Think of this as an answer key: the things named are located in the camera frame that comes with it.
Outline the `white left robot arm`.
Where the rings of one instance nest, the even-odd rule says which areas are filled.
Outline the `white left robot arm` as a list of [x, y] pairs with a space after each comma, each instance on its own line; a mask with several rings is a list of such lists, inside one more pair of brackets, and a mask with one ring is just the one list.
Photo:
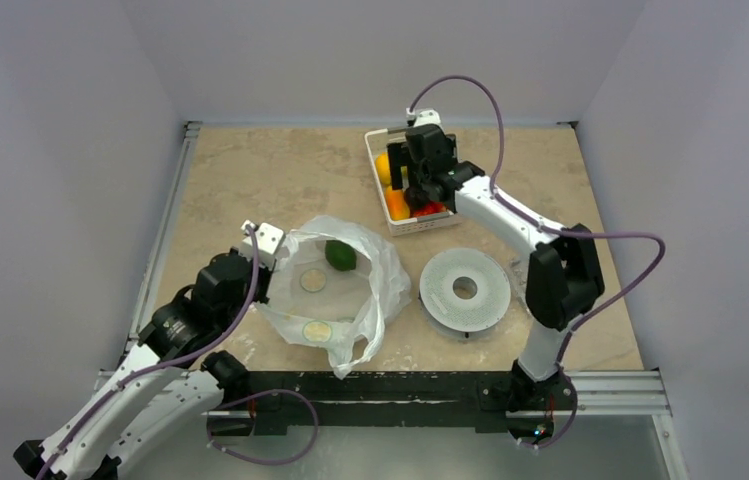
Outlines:
[[266, 302], [276, 252], [275, 244], [244, 242], [213, 257], [156, 310], [74, 417], [15, 449], [20, 469], [32, 479], [122, 479], [183, 422], [218, 405], [242, 405], [252, 392], [250, 373], [218, 347], [252, 304]]

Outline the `white plastic bag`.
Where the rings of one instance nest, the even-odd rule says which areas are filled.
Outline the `white plastic bag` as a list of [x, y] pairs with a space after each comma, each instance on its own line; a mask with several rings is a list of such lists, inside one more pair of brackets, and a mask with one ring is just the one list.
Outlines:
[[[327, 240], [340, 240], [357, 252], [357, 268], [340, 272], [325, 259]], [[305, 292], [300, 275], [322, 269], [326, 287]], [[395, 245], [357, 223], [318, 215], [286, 234], [276, 269], [271, 275], [267, 301], [255, 309], [289, 344], [322, 349], [339, 379], [372, 360], [388, 325], [410, 303], [412, 283]], [[312, 343], [302, 336], [310, 321], [329, 323], [332, 338]]]

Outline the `yellow fake fruit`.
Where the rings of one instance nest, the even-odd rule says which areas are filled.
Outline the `yellow fake fruit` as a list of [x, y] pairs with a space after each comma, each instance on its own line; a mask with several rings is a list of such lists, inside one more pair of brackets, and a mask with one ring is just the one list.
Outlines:
[[374, 161], [375, 171], [380, 184], [384, 187], [392, 185], [392, 176], [387, 153], [381, 153]]

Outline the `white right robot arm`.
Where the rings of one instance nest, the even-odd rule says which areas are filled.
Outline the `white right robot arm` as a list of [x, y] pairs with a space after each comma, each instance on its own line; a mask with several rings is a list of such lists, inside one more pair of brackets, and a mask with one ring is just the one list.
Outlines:
[[550, 221], [494, 185], [491, 176], [458, 158], [456, 138], [437, 124], [402, 127], [387, 145], [393, 173], [449, 211], [481, 225], [527, 262], [525, 301], [533, 324], [512, 368], [511, 392], [534, 407], [551, 391], [561, 370], [572, 322], [605, 292], [595, 242], [582, 224]]

